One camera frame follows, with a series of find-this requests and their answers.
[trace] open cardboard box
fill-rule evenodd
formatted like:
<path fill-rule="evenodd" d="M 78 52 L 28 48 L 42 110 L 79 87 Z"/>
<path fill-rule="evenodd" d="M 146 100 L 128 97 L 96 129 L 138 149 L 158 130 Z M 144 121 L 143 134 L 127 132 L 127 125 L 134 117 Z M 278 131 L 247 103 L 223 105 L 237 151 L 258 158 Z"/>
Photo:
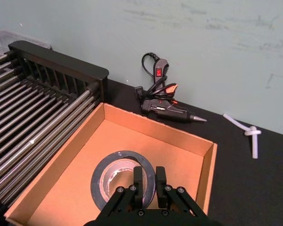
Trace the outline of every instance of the open cardboard box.
<path fill-rule="evenodd" d="M 208 212 L 217 145 L 198 136 L 108 104 L 99 106 L 24 190 L 5 216 L 16 225 L 84 225 L 100 210 L 91 196 L 91 177 L 108 154 L 131 150 L 167 183 L 183 186 Z M 157 208 L 156 197 L 149 208 Z"/>

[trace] black tabletop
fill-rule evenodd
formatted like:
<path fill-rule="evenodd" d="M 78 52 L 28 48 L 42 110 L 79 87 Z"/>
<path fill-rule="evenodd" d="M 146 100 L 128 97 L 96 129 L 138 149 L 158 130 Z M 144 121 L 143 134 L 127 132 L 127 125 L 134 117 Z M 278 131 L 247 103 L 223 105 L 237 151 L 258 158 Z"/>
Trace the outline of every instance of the black tabletop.
<path fill-rule="evenodd" d="M 108 85 L 109 104 L 142 114 L 133 87 L 111 80 Z M 208 122 L 150 118 L 218 144 L 208 216 L 225 226 L 283 226 L 283 135 L 258 128 L 262 134 L 255 160 L 243 130 L 219 114 L 182 105 Z"/>

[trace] screw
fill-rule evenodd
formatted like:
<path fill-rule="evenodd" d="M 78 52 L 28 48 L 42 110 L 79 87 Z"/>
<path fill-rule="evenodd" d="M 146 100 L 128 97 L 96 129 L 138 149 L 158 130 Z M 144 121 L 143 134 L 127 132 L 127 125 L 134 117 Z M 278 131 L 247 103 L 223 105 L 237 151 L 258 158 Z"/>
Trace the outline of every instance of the screw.
<path fill-rule="evenodd" d="M 144 211 L 142 211 L 142 210 L 139 210 L 139 211 L 137 212 L 137 215 L 140 216 L 140 217 L 142 217 L 144 214 L 145 214 L 145 213 L 144 213 Z"/>
<path fill-rule="evenodd" d="M 168 216 L 168 215 L 169 215 L 169 211 L 163 210 L 163 211 L 161 212 L 161 214 L 162 214 L 163 216 Z"/>
<path fill-rule="evenodd" d="M 120 193 L 122 193 L 122 192 L 124 191 L 124 188 L 123 188 L 123 187 L 118 187 L 118 188 L 117 188 L 117 191 L 120 192 Z"/>
<path fill-rule="evenodd" d="M 165 190 L 166 190 L 166 191 L 171 191 L 171 189 L 172 189 L 172 188 L 171 188 L 170 185 L 165 186 Z"/>
<path fill-rule="evenodd" d="M 135 190 L 136 190 L 136 187 L 135 187 L 134 185 L 132 185 L 132 186 L 130 187 L 130 190 L 131 190 L 131 191 L 135 191 Z"/>
<path fill-rule="evenodd" d="M 179 187 L 177 190 L 178 190 L 179 193 L 184 193 L 184 188 L 183 187 Z"/>

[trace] red power switch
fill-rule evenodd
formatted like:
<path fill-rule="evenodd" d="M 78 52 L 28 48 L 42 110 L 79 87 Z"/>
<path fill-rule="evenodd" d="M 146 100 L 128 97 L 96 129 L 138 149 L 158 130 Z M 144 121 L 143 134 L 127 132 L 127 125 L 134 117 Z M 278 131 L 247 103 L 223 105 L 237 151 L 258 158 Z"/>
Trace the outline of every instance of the red power switch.
<path fill-rule="evenodd" d="M 161 68 L 156 69 L 156 76 L 161 77 Z"/>

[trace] duct tape roll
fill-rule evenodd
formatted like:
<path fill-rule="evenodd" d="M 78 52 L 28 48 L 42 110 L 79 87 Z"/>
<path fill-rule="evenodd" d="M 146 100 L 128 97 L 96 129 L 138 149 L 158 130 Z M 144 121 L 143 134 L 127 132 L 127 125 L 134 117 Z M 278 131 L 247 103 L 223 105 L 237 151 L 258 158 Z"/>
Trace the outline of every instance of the duct tape roll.
<path fill-rule="evenodd" d="M 114 191 L 109 185 L 119 172 L 131 171 L 142 166 L 143 207 L 147 208 L 155 194 L 155 171 L 151 163 L 142 155 L 132 151 L 114 152 L 105 157 L 95 168 L 91 178 L 91 194 L 96 206 L 102 210 Z"/>

